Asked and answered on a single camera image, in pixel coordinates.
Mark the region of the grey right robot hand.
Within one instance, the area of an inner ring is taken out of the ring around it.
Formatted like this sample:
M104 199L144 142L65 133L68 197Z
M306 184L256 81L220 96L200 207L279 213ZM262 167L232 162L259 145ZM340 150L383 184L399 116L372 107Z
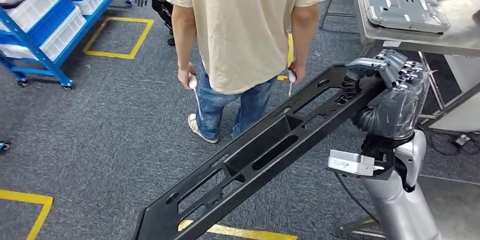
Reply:
M365 76L379 75L387 87L381 100L358 112L352 123L368 134L384 138L401 140L412 136L426 101L430 70L423 63L388 49L375 58L355 59L346 67L342 81L344 100L360 92L359 81Z

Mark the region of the person's left hand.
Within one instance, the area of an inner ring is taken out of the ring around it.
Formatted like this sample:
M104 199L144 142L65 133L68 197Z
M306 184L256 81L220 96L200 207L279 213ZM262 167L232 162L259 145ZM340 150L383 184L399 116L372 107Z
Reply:
M178 65L177 78L186 90L191 90L189 86L190 77L195 76L196 71L192 63Z

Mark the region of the person's right hand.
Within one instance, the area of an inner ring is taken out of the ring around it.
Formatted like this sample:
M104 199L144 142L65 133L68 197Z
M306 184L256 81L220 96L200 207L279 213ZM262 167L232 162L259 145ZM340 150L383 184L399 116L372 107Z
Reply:
M305 77L306 62L295 59L288 67L288 78L291 84L299 83Z

